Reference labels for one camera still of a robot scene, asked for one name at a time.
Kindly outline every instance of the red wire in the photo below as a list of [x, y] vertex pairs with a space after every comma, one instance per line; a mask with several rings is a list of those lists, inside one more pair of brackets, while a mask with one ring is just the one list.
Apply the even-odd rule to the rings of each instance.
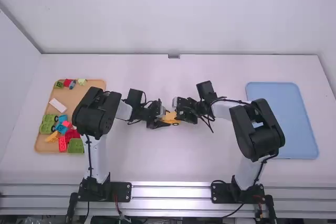
[[117, 198], [116, 195], [114, 195], [114, 203], [115, 203], [115, 205], [116, 205], [116, 209], [117, 209], [118, 213], [120, 213], [121, 211], [120, 211], [120, 209], [119, 209], [118, 198]]

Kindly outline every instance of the orange lego piece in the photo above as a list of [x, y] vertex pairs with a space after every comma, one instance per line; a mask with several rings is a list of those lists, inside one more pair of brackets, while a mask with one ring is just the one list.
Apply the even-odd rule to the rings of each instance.
[[61, 133], [59, 133], [58, 131], [53, 132], [53, 134], [51, 134], [50, 136], [48, 136], [46, 138], [46, 142], [47, 143], [54, 143], [58, 140], [58, 138], [61, 136]]

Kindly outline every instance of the white table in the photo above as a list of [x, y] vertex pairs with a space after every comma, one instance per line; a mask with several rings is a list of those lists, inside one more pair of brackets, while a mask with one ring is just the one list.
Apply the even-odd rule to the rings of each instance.
[[[0, 214], [65, 214], [77, 191], [85, 158], [34, 151], [40, 119], [53, 83], [61, 78], [104, 79], [107, 90], [143, 90], [171, 109], [174, 96], [198, 98], [196, 84], [211, 80], [218, 95], [245, 99], [250, 81], [290, 81], [301, 91], [319, 147], [316, 160], [270, 161], [261, 182], [275, 198], [278, 217], [336, 217], [336, 103], [317, 56], [279, 55], [45, 55], [0, 163]], [[148, 130], [115, 120], [108, 136], [111, 180], [133, 182], [132, 200], [120, 204], [139, 216], [223, 216], [237, 205], [214, 205], [209, 184], [229, 181], [241, 153], [230, 122]], [[235, 216], [252, 217], [252, 206]], [[78, 204], [78, 214], [86, 204]], [[116, 215], [114, 204], [92, 203], [93, 215]]]

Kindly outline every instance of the green lego brick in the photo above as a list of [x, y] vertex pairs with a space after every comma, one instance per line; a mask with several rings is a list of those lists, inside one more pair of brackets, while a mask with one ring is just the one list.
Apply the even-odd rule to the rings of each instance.
[[39, 131], [41, 134], [51, 134], [55, 131], [54, 122], [42, 122]]
[[63, 82], [61, 81], [56, 81], [54, 85], [54, 89], [62, 89], [63, 88]]
[[84, 153], [84, 146], [82, 139], [72, 138], [68, 146], [68, 153], [78, 153], [78, 154]]
[[58, 122], [58, 115], [55, 115], [55, 114], [46, 114], [43, 116], [42, 118], [42, 122], [45, 122], [45, 123], [55, 123], [55, 122]]

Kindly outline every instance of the blue plastic tray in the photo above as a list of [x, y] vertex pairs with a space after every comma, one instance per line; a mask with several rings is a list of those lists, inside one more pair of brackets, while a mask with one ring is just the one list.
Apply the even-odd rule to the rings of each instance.
[[292, 82], [250, 82], [246, 85], [249, 101], [267, 100], [286, 143], [278, 158], [315, 159], [319, 150], [298, 86]]

